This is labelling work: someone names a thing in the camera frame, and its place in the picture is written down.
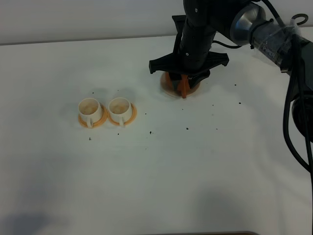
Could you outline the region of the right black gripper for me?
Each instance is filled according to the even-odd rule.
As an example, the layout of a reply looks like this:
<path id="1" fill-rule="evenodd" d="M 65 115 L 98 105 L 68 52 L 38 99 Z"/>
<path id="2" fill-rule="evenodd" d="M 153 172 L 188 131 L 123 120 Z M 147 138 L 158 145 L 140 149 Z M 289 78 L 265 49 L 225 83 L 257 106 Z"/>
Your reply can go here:
<path id="1" fill-rule="evenodd" d="M 173 52 L 149 61 L 150 73 L 169 72 L 169 83 L 177 89 L 181 83 L 181 74 L 188 75 L 189 88 L 195 88 L 202 80 L 210 76 L 210 69 L 229 62 L 226 53 L 211 52 L 216 34 L 211 26 L 196 27 L 185 15 L 172 17 L 177 35 Z"/>

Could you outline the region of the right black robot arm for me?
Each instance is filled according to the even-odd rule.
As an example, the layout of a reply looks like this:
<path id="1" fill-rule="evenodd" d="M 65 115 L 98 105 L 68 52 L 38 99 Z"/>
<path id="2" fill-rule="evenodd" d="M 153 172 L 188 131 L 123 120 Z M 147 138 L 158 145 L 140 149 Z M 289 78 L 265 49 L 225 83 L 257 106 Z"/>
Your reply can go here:
<path id="1" fill-rule="evenodd" d="M 173 52 L 149 62 L 151 73 L 165 71 L 170 85 L 178 90 L 183 76 L 194 88 L 218 65 L 227 65 L 226 54 L 212 52 L 216 33 L 235 46 L 251 45 L 276 64 L 281 72 L 291 74 L 298 64 L 305 106 L 300 106 L 298 84 L 291 89 L 292 117 L 302 135 L 313 134 L 313 44 L 299 37 L 300 58 L 292 49 L 293 27 L 285 25 L 276 12 L 266 19 L 264 9 L 255 0 L 186 0 L 185 13 L 174 16 L 177 36 Z"/>

